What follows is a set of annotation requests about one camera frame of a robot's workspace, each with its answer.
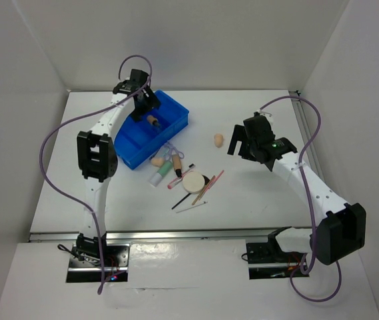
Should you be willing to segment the small beige makeup sponge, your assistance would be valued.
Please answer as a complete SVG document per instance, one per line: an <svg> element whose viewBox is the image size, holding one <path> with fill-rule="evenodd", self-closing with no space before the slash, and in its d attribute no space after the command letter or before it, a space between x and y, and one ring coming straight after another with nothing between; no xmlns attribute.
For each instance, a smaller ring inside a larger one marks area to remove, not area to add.
<svg viewBox="0 0 379 320"><path fill-rule="evenodd" d="M162 158L162 157L153 157L151 159L151 165L155 166L155 167L162 167L165 163L165 159Z"/></svg>

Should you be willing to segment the mint green white tube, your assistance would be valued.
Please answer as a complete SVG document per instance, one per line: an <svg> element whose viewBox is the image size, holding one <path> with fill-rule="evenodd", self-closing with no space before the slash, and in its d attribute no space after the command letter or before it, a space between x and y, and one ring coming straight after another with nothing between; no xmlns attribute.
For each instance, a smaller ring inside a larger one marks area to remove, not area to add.
<svg viewBox="0 0 379 320"><path fill-rule="evenodd" d="M170 161L165 161L163 165L149 179L149 183L153 187L156 187L163 180L163 178L169 173L172 167L173 167L173 164Z"/></svg>

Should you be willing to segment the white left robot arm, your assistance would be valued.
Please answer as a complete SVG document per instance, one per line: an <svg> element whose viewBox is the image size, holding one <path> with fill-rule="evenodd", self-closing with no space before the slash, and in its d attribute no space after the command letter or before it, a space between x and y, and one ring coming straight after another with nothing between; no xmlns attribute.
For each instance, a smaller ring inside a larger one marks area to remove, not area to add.
<svg viewBox="0 0 379 320"><path fill-rule="evenodd" d="M105 207L107 189L118 167L114 140L128 117L140 121L161 105L147 85L149 74L133 69L128 79L113 89L113 108L105 111L88 131L77 135L77 158L85 180L85 220L77 237L77 253L93 266L107 260Z"/></svg>

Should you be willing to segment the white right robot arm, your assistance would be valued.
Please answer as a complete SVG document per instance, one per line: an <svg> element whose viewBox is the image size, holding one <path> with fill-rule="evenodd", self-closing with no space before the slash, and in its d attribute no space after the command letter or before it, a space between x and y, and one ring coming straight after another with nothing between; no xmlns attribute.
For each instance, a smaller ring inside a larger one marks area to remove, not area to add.
<svg viewBox="0 0 379 320"><path fill-rule="evenodd" d="M331 265L363 248L366 211L333 192L306 164L287 138L276 138L267 117L255 113L242 125L235 125L228 154L263 164L280 177L308 207L312 226L283 227L272 233L266 252L273 261L282 261L290 252L313 254Z"/></svg>

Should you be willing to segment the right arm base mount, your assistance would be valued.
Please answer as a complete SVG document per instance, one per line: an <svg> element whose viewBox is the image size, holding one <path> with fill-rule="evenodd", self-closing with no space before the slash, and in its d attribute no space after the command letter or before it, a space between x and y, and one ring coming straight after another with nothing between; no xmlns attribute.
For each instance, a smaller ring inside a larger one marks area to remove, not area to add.
<svg viewBox="0 0 379 320"><path fill-rule="evenodd" d="M276 236L289 229L283 227L270 232L264 241L246 243L246 252L241 259L248 264L248 277L257 279L284 279L292 273L294 277L307 277L300 272L301 253L284 252L278 245Z"/></svg>

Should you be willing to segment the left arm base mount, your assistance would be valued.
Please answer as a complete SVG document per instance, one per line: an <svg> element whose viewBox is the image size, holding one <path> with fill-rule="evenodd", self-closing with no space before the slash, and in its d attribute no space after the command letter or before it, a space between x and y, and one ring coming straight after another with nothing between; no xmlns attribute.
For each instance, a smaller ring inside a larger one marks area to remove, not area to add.
<svg viewBox="0 0 379 320"><path fill-rule="evenodd" d="M58 250L69 254L67 283L98 283L101 281L101 260L78 253L76 245L70 249L58 244ZM129 278L130 245L111 245L104 250L105 279L109 283L127 282Z"/></svg>

